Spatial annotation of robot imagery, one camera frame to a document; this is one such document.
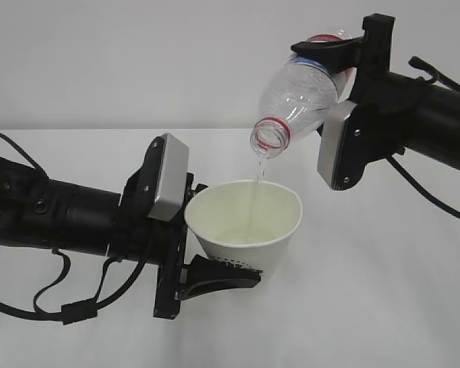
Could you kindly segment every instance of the white table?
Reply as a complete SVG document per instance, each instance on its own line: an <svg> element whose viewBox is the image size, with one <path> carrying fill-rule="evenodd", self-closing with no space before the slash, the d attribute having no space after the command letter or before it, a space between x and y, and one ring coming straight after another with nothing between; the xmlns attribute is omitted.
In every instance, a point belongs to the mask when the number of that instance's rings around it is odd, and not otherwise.
<svg viewBox="0 0 460 368"><path fill-rule="evenodd" d="M120 192L165 130L12 130L51 178ZM190 148L196 182L253 177L248 130L170 130ZM460 221L422 199L387 163L333 192L316 171L318 136L268 164L291 187L304 220L271 282L182 303L176 320L152 318L156 267L94 320L63 327L0 314L0 367L460 367ZM0 155L18 159L0 142ZM413 153L401 159L428 189L460 209L460 173ZM188 240L187 261L202 253ZM41 305L91 297L102 257L70 253L71 274ZM134 267L115 264L103 294ZM0 247L0 300L31 309L61 260Z"/></svg>

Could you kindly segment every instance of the water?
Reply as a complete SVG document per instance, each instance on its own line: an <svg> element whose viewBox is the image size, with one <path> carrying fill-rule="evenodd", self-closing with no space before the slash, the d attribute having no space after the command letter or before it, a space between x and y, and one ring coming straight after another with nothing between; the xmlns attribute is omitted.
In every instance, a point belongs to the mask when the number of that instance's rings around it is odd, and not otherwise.
<svg viewBox="0 0 460 368"><path fill-rule="evenodd" d="M244 226L230 228L218 237L218 240L230 244L255 244L269 242L275 239L275 236L267 228L256 224L258 215L257 208L262 198L261 182L264 179L266 162L264 157L259 158L258 174L252 183L251 198L248 203L248 218Z"/></svg>
<svg viewBox="0 0 460 368"><path fill-rule="evenodd" d="M265 157L259 157L258 174L255 178L254 183L252 184L251 200L249 201L248 220L244 232L245 243L247 244L255 242L266 242L272 239L272 235L269 234L269 232L266 232L263 228L259 228L255 225L257 208L259 207L259 201L262 200L261 182L264 179L267 161L268 159L266 159Z"/></svg>

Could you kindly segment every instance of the cup rim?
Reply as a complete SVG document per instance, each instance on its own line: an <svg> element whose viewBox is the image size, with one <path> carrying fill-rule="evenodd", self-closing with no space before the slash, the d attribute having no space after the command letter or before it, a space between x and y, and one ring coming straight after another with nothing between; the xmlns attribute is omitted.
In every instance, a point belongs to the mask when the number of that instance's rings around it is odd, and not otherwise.
<svg viewBox="0 0 460 368"><path fill-rule="evenodd" d="M240 183L240 182L254 182L254 180L253 179L241 179L241 180L234 180L234 181L231 181L231 182L224 182L222 184L218 184L217 186L210 186L207 189L204 189L200 193L196 194L189 201L189 203L187 204L186 208L184 209L184 220L186 221L187 226L191 229L191 232L194 233L194 235L199 236L201 238L204 238L206 241L211 242L214 245L224 247L224 248L260 248L260 247L265 247L265 246L268 246L268 245L273 245L273 244L276 244L278 242L281 242L282 240L288 238L294 232L297 231L297 228L298 228L298 226L300 226L301 220L302 220L303 214L304 214L304 208L303 208L303 204L301 202L300 196L294 190L288 188L287 186L283 186L282 184L278 184L276 182L269 182L267 180L263 180L262 183L267 184L267 185L271 185L271 186L277 186L278 188L284 189L287 192L290 192L291 194L293 194L295 196L295 198L297 199L297 201L298 201L298 205L299 205L299 208L300 208L300 215L298 216L297 224L289 232L287 232L286 234L280 236L279 238L276 238L276 239L273 239L273 240L270 240L270 241L264 241L262 243L234 244L234 243L228 243L228 242L224 242L224 241L219 241L219 240L216 240L214 238L207 238L205 236L200 235L197 231L195 231L194 226L192 226L192 224L190 224L188 222L187 215L186 215L187 211L188 211L188 208L191 205L191 202L197 196L200 196L205 192L208 193L208 192L211 192L213 190L219 189L219 188L221 188L223 186L229 186L231 184L237 184L237 183Z"/></svg>

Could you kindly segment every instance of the white wall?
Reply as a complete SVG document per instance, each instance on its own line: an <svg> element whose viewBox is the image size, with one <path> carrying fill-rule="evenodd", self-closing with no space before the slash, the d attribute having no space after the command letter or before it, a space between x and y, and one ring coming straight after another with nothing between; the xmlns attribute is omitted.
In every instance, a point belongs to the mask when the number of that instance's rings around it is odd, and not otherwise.
<svg viewBox="0 0 460 368"><path fill-rule="evenodd" d="M0 0L0 127L248 127L293 43L374 12L393 70L460 80L460 0Z"/></svg>

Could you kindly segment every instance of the white background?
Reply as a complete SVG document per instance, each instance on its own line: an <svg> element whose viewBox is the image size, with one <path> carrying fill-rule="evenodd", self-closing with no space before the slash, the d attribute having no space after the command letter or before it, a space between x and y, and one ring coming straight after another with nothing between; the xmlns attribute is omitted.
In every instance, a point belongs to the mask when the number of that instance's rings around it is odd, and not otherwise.
<svg viewBox="0 0 460 368"><path fill-rule="evenodd" d="M0 127L248 127L292 44L374 12L394 71L460 81L460 0L0 0Z"/></svg>
<svg viewBox="0 0 460 368"><path fill-rule="evenodd" d="M150 141L173 133L196 181L254 176L249 127L290 44L363 16L397 17L392 69L417 54L460 81L460 2L0 1L0 129L55 179L121 191ZM266 178L304 202L273 280L183 302L151 318L156 268L95 320L62 327L0 315L0 367L460 367L460 221L433 208L386 163L330 191L318 136L273 160ZM0 143L0 155L17 159ZM460 209L460 173L415 153L402 162ZM188 260L201 249L189 239ZM71 275L42 305L90 297L103 259L71 254ZM104 293L134 264L115 264ZM0 247L0 300L26 309L61 267L47 251Z"/></svg>

